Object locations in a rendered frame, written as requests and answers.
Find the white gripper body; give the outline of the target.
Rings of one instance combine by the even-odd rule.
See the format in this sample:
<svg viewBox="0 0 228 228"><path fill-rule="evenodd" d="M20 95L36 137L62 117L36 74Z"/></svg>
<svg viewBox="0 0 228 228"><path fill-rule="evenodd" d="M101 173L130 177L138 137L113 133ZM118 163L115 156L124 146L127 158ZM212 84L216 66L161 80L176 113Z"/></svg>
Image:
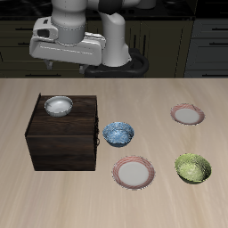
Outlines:
<svg viewBox="0 0 228 228"><path fill-rule="evenodd" d="M76 45L60 44L50 38L33 36L29 54L44 61L64 61L98 66L102 63L102 49L106 40L100 34L86 32L84 39Z"/></svg>

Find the white bowl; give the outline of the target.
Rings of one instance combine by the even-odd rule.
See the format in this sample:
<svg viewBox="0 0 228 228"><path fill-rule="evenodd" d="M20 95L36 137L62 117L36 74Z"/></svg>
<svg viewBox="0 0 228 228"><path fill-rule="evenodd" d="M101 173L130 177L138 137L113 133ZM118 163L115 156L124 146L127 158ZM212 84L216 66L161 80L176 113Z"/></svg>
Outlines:
<svg viewBox="0 0 228 228"><path fill-rule="evenodd" d="M45 111L52 117L64 117L72 108L73 101L67 96L54 96L45 101Z"/></svg>

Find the blue patterned bowl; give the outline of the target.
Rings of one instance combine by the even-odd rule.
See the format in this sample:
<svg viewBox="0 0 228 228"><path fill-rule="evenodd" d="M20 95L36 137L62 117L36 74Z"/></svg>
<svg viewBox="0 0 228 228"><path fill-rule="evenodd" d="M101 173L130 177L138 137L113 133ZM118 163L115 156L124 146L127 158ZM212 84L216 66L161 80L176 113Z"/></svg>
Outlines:
<svg viewBox="0 0 228 228"><path fill-rule="evenodd" d="M102 130L106 142L113 147L127 146L134 137L134 129L125 122L112 122Z"/></svg>

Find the red rimmed white plate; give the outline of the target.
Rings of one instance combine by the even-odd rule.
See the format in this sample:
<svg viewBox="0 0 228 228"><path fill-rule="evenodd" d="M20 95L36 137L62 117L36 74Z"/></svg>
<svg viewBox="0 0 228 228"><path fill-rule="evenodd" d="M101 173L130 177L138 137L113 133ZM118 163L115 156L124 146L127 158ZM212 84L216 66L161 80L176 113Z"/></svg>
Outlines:
<svg viewBox="0 0 228 228"><path fill-rule="evenodd" d="M126 156L115 163L112 177L123 188L141 190L152 183L155 169L149 160L143 157Z"/></svg>
<svg viewBox="0 0 228 228"><path fill-rule="evenodd" d="M171 118L183 125L197 125L205 119L204 112L193 104L181 103L170 110Z"/></svg>

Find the green bowl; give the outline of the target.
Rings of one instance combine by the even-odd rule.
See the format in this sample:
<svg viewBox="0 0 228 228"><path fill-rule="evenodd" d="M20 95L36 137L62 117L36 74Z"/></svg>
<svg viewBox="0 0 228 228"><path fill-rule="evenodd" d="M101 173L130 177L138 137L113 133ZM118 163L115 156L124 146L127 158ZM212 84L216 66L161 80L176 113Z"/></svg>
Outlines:
<svg viewBox="0 0 228 228"><path fill-rule="evenodd" d="M200 155L185 153L175 160L175 171L186 183L199 184L211 176L212 167Z"/></svg>

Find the dark wooden cabinet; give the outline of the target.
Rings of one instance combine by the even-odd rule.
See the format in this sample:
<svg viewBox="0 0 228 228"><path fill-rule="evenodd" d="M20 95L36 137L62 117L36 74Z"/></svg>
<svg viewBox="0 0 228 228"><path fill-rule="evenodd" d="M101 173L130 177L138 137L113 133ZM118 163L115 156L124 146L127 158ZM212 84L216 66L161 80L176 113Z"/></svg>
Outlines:
<svg viewBox="0 0 228 228"><path fill-rule="evenodd" d="M72 95L72 111L55 118L45 111L47 95L40 94L25 138L36 171L94 171L98 139L97 97Z"/></svg>

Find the dark kitchen cupboards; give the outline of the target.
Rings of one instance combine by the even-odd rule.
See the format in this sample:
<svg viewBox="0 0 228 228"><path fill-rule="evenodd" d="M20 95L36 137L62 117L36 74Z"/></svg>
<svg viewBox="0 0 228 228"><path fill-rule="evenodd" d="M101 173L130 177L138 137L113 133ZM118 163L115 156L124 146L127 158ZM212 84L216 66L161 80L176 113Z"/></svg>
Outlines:
<svg viewBox="0 0 228 228"><path fill-rule="evenodd" d="M33 28L40 18L50 17L52 0L0 0L0 78L80 78L79 65L54 61L53 69L45 62L29 54ZM91 9L85 11L85 30L102 34L100 14ZM125 27L128 47L136 48L149 62L143 77L178 77L175 65L183 66L178 51L182 38L163 22L139 21Z"/></svg>

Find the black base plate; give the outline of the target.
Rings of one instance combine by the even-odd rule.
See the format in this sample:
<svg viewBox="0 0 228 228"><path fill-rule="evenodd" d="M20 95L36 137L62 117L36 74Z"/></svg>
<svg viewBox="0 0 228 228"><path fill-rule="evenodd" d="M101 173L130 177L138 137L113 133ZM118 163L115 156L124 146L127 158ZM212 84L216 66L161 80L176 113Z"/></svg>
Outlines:
<svg viewBox="0 0 228 228"><path fill-rule="evenodd" d="M148 60L136 48L131 48L129 54L132 58L127 64L120 67L89 65L85 69L87 78L141 78L149 69Z"/></svg>

